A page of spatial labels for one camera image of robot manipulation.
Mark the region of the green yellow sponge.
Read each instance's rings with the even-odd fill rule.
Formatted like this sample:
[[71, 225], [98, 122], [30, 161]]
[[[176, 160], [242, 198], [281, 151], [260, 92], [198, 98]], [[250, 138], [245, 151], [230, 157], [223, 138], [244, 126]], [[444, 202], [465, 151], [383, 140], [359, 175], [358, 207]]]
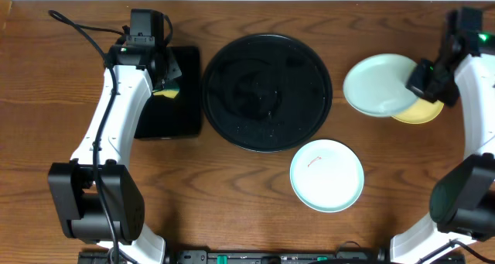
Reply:
[[153, 95], [174, 99], [179, 91], [179, 85], [175, 81], [170, 81], [163, 84], [159, 90], [153, 91]]

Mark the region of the yellow plate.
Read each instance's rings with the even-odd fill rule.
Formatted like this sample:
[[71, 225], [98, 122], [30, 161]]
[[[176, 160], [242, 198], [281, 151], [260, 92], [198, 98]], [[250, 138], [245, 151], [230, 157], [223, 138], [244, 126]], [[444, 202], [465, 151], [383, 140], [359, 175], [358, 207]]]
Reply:
[[441, 101], [430, 103], [419, 98], [410, 108], [393, 115], [392, 118], [403, 123], [419, 125], [435, 119], [442, 111], [444, 104]]

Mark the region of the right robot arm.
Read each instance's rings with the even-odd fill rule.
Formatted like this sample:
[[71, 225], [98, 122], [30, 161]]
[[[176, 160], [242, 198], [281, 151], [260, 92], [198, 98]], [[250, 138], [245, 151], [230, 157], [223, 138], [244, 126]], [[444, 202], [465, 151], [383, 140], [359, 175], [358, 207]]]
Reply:
[[429, 212], [390, 242], [382, 263], [451, 263], [461, 247], [494, 236], [494, 36], [485, 33], [483, 13], [463, 7], [448, 12], [435, 61], [422, 60], [406, 87], [417, 97], [453, 106], [462, 103], [464, 159], [432, 190]]

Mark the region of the light green plate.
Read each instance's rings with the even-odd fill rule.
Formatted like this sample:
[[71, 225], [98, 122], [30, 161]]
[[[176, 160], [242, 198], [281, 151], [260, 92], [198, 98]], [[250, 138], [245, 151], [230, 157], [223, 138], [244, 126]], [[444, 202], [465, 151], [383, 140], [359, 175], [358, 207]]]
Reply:
[[416, 68], [412, 59], [393, 53], [368, 57], [353, 66], [343, 82], [346, 101], [373, 117], [391, 117], [410, 108], [418, 97], [406, 88]]
[[364, 168], [357, 155], [329, 139], [301, 147], [291, 161], [289, 177], [299, 200], [323, 213], [351, 207], [364, 188]]

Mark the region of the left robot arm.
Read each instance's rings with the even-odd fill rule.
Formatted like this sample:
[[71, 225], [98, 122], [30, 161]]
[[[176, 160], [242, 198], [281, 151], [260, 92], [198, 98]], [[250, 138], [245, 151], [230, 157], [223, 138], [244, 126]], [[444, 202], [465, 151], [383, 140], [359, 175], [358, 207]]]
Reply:
[[169, 17], [132, 9], [131, 23], [104, 52], [88, 28], [61, 13], [99, 53], [104, 86], [80, 145], [66, 163], [53, 163], [48, 184], [64, 235], [106, 248], [109, 263], [164, 263], [166, 242], [145, 224], [145, 202], [128, 171], [143, 108], [167, 77]]

